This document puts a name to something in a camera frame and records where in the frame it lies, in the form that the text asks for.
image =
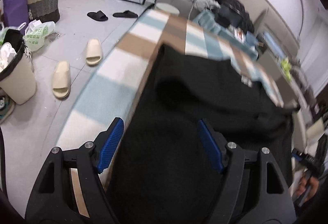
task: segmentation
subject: white floor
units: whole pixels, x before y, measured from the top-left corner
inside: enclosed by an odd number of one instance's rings
[[[38,172],[55,146],[68,113],[96,68],[85,64],[89,39],[98,38],[104,56],[136,19],[114,18],[114,12],[131,10],[140,15],[144,6],[121,0],[59,0],[61,18],[56,31],[62,37],[33,53],[36,94],[25,104],[16,105],[13,114],[1,125],[5,140],[7,189],[11,204],[22,215]],[[97,22],[87,13],[102,10],[109,20]],[[71,93],[66,100],[56,99],[51,77],[60,60],[71,65]]]

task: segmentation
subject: wicker basket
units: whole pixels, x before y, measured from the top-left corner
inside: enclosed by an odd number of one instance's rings
[[[30,21],[57,22],[60,18],[58,0],[27,0]]]

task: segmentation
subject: human hand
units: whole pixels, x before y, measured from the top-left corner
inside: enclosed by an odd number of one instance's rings
[[[308,196],[305,198],[304,202],[310,200],[316,194],[319,188],[319,181],[316,177],[311,177],[309,180],[309,184],[311,186],[311,191],[309,192]],[[305,192],[305,190],[306,190],[306,177],[304,175],[300,179],[300,183],[298,184],[298,187],[295,191],[295,195],[299,197]]]

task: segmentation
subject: black slipper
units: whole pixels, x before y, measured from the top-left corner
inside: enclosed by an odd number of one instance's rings
[[[126,10],[124,12],[114,13],[113,17],[116,17],[116,18],[137,18],[138,15],[131,12],[131,11],[129,11],[129,10]]]
[[[108,20],[108,17],[101,10],[98,12],[89,12],[87,16],[98,22],[104,22]]]

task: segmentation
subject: beige slipper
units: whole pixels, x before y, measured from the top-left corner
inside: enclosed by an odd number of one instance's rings
[[[57,98],[65,98],[71,90],[71,74],[68,61],[60,61],[52,79],[52,92]]]
[[[88,42],[86,63],[89,66],[97,65],[103,57],[101,43],[98,39],[91,39]]]

